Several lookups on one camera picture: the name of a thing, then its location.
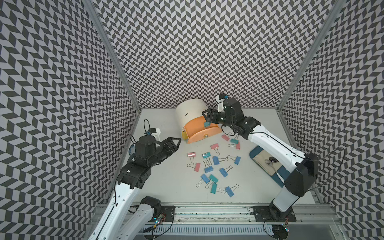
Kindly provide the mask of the orange top drawer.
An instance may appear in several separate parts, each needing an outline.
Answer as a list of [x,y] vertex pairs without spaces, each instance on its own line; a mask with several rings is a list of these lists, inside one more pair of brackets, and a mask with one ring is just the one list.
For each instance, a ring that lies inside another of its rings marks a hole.
[[183,127],[183,130],[186,130],[189,136],[187,144],[204,140],[222,132],[221,128],[217,124],[211,124],[208,128],[205,128],[205,122],[206,120],[204,117],[198,117],[189,121]]

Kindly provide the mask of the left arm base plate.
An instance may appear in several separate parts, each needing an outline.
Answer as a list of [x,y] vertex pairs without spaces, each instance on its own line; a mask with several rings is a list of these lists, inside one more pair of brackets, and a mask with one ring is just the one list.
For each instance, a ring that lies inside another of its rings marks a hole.
[[156,209],[154,217],[149,221],[150,223],[171,223],[175,217],[175,206],[161,206],[160,209]]

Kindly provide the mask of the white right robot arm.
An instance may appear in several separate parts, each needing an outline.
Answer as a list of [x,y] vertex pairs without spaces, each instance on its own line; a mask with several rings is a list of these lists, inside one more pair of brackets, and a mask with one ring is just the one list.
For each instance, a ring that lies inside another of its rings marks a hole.
[[225,94],[217,97],[217,109],[202,112],[208,123],[229,127],[231,130],[262,148],[277,160],[288,172],[279,194],[268,206],[268,219],[284,221],[292,206],[303,197],[318,177],[319,164],[315,154],[305,154],[280,140],[258,120],[246,117],[239,101]]

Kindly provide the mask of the white round drawer cabinet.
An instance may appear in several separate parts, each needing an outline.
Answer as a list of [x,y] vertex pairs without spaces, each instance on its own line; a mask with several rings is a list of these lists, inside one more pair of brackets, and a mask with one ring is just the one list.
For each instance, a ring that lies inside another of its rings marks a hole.
[[183,127],[191,120],[198,118],[198,117],[204,117],[202,112],[207,110],[207,105],[200,99],[192,99],[187,100],[176,108],[176,119],[179,125],[179,128],[182,129]]

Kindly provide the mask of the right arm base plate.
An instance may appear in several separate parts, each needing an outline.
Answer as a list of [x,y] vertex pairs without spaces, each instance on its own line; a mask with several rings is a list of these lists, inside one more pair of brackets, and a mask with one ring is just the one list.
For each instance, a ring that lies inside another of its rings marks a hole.
[[275,206],[253,206],[253,215],[255,216],[256,222],[273,222],[273,223],[296,223],[297,218],[292,207],[289,207],[285,212],[281,212]]

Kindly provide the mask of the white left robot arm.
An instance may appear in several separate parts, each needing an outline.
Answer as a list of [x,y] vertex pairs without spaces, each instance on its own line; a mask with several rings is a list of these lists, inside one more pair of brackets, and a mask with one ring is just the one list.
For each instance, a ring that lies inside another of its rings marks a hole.
[[124,222],[136,196],[150,177],[152,167],[174,154],[181,141],[181,138],[168,137],[160,142],[151,135],[139,138],[134,153],[121,168],[111,200],[91,233],[91,240],[133,240],[146,223],[158,217],[160,200],[147,196],[133,216]]

